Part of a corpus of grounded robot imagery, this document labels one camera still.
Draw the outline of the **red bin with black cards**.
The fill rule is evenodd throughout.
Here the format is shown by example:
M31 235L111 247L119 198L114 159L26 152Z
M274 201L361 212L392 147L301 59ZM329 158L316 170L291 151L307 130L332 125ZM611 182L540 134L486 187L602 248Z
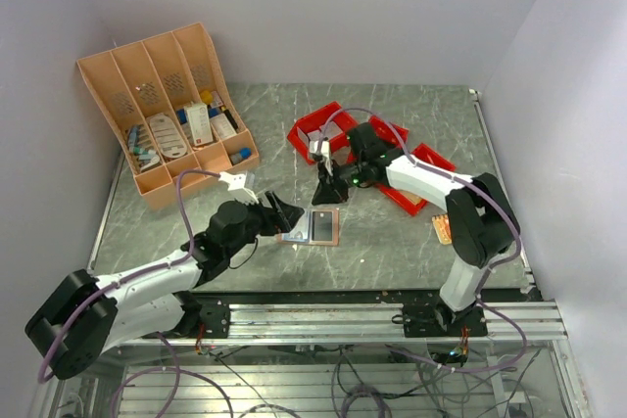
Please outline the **red bin with black cards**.
M371 124L375 134L393 147L400 147L401 141L404 143L408 141L410 131L404 127L394 123L387 125L383 120L376 116L371 116L368 122Z

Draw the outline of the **red bin with gold cards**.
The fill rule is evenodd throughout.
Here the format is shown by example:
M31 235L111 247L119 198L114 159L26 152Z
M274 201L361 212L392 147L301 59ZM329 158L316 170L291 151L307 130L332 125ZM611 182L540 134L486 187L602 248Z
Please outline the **red bin with gold cards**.
M418 161L429 168L439 168L444 177L421 167L415 167L405 154L392 161L387 169L388 183L379 183L376 187L411 216L417 215L427 204L446 210L446 196L456 188L450 174L456 166L424 143L411 152Z

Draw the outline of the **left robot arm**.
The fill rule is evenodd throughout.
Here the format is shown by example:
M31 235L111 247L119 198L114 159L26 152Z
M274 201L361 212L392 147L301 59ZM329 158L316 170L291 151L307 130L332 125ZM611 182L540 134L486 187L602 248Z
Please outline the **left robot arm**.
M266 205L221 204L206 230L157 261L111 275L84 269L67 275L24 327L43 356L39 383L72 378L129 339L156 332L192 335L201 308L191 290L230 269L247 245L290 232L305 213L272 192L265 196Z

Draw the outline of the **red bin with white cards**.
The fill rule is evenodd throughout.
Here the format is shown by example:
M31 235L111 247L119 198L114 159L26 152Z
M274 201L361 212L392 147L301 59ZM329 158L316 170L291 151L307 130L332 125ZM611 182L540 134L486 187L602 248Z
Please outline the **red bin with white cards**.
M312 142L327 137L330 151L334 153L349 145L345 132L357 125L358 122L339 103L331 102L298 118L286 139L308 165L313 165L310 153Z

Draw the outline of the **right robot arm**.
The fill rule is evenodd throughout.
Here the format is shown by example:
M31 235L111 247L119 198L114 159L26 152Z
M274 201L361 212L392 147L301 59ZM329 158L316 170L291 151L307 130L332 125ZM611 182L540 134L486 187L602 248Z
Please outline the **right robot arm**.
M488 271L501 261L498 256L520 244L519 225L503 187L488 172L472 177L426 163L404 143L394 146L381 139L369 122L350 129L346 137L354 159L342 165L331 158L327 139L310 143L318 169L312 203L343 203L351 186L380 184L442 209L456 257L431 320L439 333L455 334L465 325L465 312L478 299Z

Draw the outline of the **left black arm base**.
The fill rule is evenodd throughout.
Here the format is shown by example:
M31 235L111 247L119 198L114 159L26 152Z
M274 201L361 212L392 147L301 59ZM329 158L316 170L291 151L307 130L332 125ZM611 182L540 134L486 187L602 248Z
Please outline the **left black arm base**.
M157 309L157 318L148 327L148 335L160 332L167 338L228 337L231 310L221 299L179 291L164 296L164 300L166 306Z

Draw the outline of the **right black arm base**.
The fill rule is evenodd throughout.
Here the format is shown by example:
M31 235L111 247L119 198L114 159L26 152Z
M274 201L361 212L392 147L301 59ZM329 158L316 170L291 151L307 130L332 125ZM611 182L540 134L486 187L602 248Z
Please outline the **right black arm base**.
M485 337L488 334L484 310L476 303L454 312L443 302L404 304L391 322L403 327L406 338Z

